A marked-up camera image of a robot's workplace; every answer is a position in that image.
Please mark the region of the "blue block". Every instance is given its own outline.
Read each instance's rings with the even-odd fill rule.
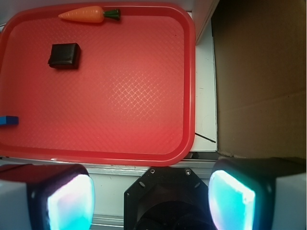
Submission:
[[[0,126],[17,125],[18,123],[17,116],[0,116]]]

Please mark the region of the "textured tray surface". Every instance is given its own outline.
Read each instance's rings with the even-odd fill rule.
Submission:
[[[17,24],[0,70],[0,115],[20,121],[0,129],[0,143],[110,158],[174,151],[187,109],[184,39],[182,25],[167,16],[122,15],[120,22],[101,24],[42,17]],[[50,68],[52,44],[75,42],[79,69]]]

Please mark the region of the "black object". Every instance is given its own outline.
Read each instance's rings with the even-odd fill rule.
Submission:
[[[215,229],[207,185],[191,169],[150,168],[124,194],[124,229]]]
[[[46,221],[48,197],[80,174],[88,175],[81,164],[7,164],[0,167],[1,180],[27,184],[29,218],[33,230],[50,229]]]
[[[306,172],[300,158],[222,158],[213,172],[223,170],[256,193],[253,229],[271,229],[274,215],[276,178]]]
[[[115,19],[116,21],[119,21],[120,20],[120,10],[115,9],[115,10],[112,10],[112,11],[105,11],[104,17],[112,18],[112,19]]]
[[[56,69],[77,69],[81,49],[77,43],[53,44],[48,64]]]

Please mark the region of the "blue object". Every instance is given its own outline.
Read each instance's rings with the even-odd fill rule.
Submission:
[[[18,123],[17,116],[0,116],[0,126],[17,125]]]
[[[215,171],[209,181],[209,206],[219,230],[252,230],[255,192],[225,172]]]

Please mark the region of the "black block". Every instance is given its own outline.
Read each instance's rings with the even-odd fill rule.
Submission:
[[[53,44],[48,64],[56,69],[77,69],[81,49],[77,43]]]

